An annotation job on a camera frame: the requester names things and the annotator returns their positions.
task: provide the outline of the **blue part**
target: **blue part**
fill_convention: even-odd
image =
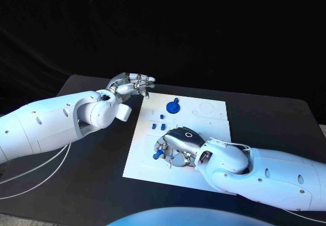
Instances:
[[[162,150],[160,149],[157,153],[152,155],[152,159],[158,159],[161,154],[162,154]]]
[[[175,98],[173,102],[167,103],[165,110],[170,114],[175,114],[180,111],[178,99]]]

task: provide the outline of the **white robotic arm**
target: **white robotic arm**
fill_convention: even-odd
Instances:
[[[154,159],[191,166],[207,184],[285,210],[326,211],[326,164],[285,152],[236,148],[188,128],[167,131],[154,145]]]
[[[56,150],[108,127],[113,118],[126,121],[129,95],[148,98],[154,78],[121,73],[102,90],[36,101],[0,118],[0,164],[20,156]]]

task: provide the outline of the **hole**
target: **hole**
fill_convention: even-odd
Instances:
[[[265,169],[265,177],[269,178],[269,170]]]
[[[69,111],[63,108],[63,114],[67,117],[69,116]]]
[[[302,184],[302,177],[301,177],[301,175],[297,176],[297,182],[298,182],[299,185]]]
[[[41,125],[41,120],[38,117],[36,117],[36,122]]]

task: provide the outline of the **circular cutout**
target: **circular cutout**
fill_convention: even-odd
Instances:
[[[199,108],[204,114],[210,114],[213,112],[213,106],[211,106],[211,104],[209,104],[206,102],[200,104]]]

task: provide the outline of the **robotic hand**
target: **robotic hand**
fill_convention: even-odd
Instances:
[[[154,151],[170,166],[194,167],[217,191],[285,210],[326,211],[326,164],[211,137],[204,141],[186,127],[167,131]]]
[[[56,150],[108,127],[113,118],[126,121],[131,95],[148,98],[154,78],[121,73],[106,88],[36,101],[0,118],[0,164],[20,156]]]

